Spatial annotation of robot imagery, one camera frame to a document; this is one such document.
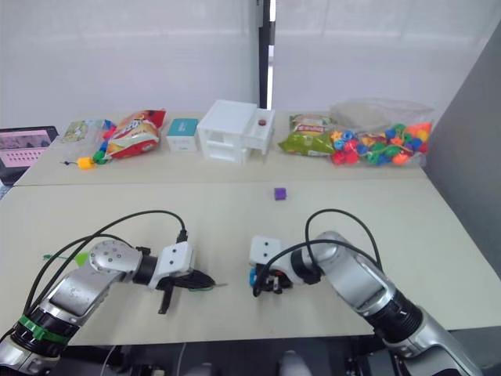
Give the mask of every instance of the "green snack bag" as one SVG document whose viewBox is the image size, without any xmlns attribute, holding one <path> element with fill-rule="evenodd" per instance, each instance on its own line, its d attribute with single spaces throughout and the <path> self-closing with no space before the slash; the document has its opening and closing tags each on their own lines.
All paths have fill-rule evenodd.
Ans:
<svg viewBox="0 0 501 376">
<path fill-rule="evenodd" d="M 289 121 L 293 130 L 278 144 L 283 151 L 312 157 L 329 156 L 334 153 L 330 141 L 332 128 L 329 118 L 299 114 L 291 116 Z"/>
</svg>

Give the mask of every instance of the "gray wall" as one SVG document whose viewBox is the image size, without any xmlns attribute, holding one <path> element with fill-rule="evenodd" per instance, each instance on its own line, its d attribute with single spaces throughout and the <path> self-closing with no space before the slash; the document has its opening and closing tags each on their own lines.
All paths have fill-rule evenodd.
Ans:
<svg viewBox="0 0 501 376">
<path fill-rule="evenodd" d="M 425 172 L 501 277 L 501 23 L 437 124 Z"/>
</svg>

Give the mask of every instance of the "white wall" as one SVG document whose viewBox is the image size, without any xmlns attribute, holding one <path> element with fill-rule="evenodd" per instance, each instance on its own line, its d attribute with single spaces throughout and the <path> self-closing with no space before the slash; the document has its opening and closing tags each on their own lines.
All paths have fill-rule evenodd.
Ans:
<svg viewBox="0 0 501 376">
<path fill-rule="evenodd" d="M 258 101 L 254 0 L 0 0 L 2 127 Z"/>
<path fill-rule="evenodd" d="M 421 102 L 439 117 L 501 17 L 499 0 L 277 0 L 272 105 Z"/>
</svg>

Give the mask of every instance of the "green bead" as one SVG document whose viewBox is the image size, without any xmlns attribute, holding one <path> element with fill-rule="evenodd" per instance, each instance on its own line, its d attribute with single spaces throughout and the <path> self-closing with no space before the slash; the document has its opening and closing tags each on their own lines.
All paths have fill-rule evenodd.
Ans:
<svg viewBox="0 0 501 376">
<path fill-rule="evenodd" d="M 382 149 L 384 149 L 385 146 L 383 143 L 374 143 L 371 147 L 370 147 L 370 151 L 380 151 Z"/>
<path fill-rule="evenodd" d="M 393 126 L 393 129 L 398 132 L 403 132 L 405 130 L 404 124 L 396 124 Z"/>
<path fill-rule="evenodd" d="M 379 153 L 368 153 L 367 155 L 367 161 L 370 164 L 376 164 L 377 161 L 379 160 Z"/>
<path fill-rule="evenodd" d="M 94 156 L 92 157 L 92 160 L 95 162 L 95 163 L 98 163 L 99 161 L 101 161 L 102 159 L 104 158 L 104 151 L 101 151 L 101 150 L 98 150 L 94 153 Z"/>
<path fill-rule="evenodd" d="M 400 148 L 396 145 L 391 145 L 384 151 L 384 155 L 387 157 L 394 157 L 398 153 L 400 153 Z"/>
<path fill-rule="evenodd" d="M 404 134 L 404 143 L 410 143 L 413 140 L 413 135 L 410 133 Z"/>
</svg>

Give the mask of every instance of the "green tape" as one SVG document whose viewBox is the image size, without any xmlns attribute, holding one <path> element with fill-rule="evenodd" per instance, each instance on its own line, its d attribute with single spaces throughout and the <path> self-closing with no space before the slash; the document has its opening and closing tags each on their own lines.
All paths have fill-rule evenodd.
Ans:
<svg viewBox="0 0 501 376">
<path fill-rule="evenodd" d="M 34 339 L 39 341 L 45 339 L 47 341 L 63 343 L 64 345 L 66 345 L 71 339 L 68 337 L 63 337 L 62 335 L 59 334 L 52 333 L 51 331 L 48 331 L 44 327 L 39 327 L 36 323 L 31 321 L 24 315 L 22 315 L 22 317 L 19 319 L 18 322 L 33 334 Z"/>
</svg>

